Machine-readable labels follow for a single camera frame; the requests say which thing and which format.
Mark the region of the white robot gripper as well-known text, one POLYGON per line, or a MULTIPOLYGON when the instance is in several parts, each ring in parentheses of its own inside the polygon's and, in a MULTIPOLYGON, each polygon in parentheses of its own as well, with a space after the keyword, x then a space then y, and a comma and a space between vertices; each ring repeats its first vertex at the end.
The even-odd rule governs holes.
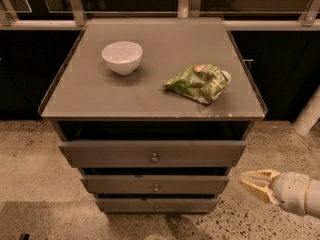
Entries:
POLYGON ((266 169, 243 172, 239 179, 241 185, 258 199, 266 203, 279 204, 289 213, 299 216, 306 214, 305 193, 311 181, 308 175, 296 172, 280 174, 276 170, 266 169), (273 191, 267 186, 271 182, 273 191))

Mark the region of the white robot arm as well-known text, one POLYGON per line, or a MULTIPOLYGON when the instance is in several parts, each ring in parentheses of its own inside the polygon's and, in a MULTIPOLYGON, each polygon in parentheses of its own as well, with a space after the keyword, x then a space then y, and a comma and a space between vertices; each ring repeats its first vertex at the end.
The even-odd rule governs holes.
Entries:
POLYGON ((241 173, 242 186, 258 199, 299 216, 320 218, 320 181, 297 172, 256 170, 241 173))

